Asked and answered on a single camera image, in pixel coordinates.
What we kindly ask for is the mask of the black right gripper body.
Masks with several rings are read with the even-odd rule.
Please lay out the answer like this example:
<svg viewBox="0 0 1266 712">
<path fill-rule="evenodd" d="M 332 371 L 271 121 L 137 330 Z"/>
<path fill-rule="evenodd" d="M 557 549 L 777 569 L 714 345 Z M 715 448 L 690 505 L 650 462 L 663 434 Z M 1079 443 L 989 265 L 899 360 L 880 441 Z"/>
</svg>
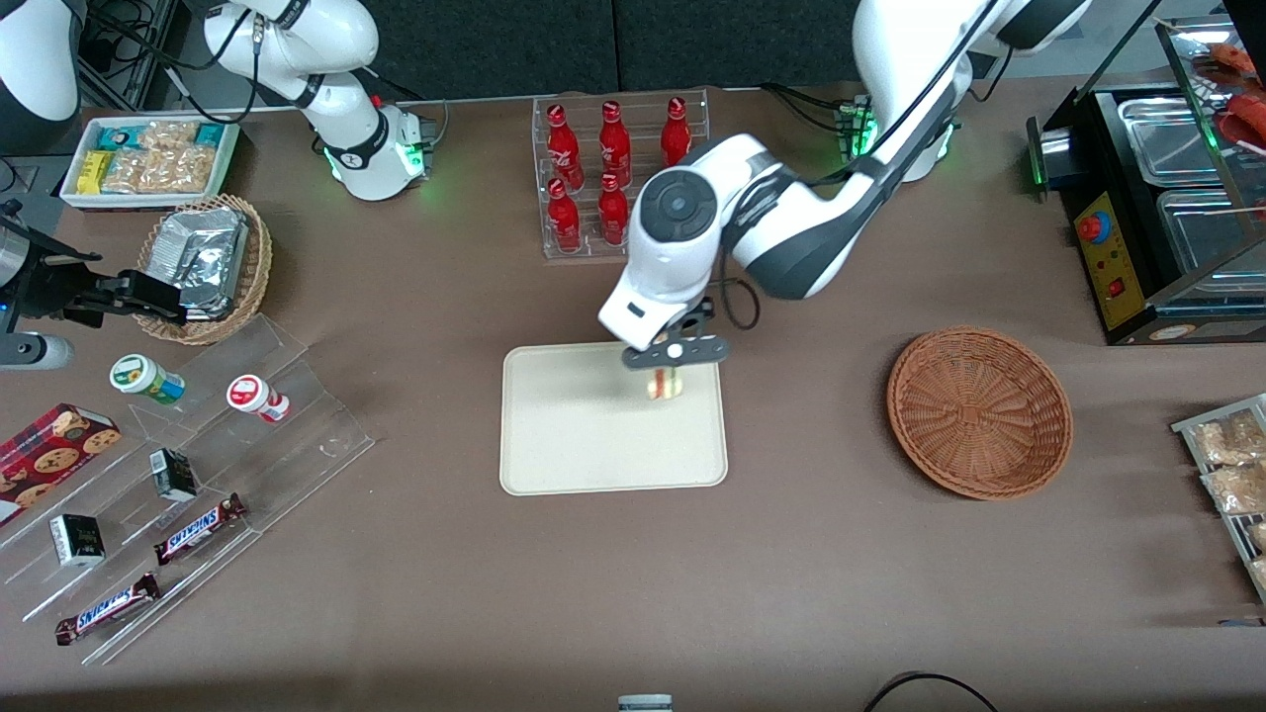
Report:
<svg viewBox="0 0 1266 712">
<path fill-rule="evenodd" d="M 48 237 L 27 238 L 27 258 L 14 277 L 14 310 L 20 318 L 72 321 L 99 328 L 104 317 L 82 307 L 84 296 L 96 294 L 100 275 L 87 264 L 101 260 L 96 252 L 80 252 Z"/>
</svg>

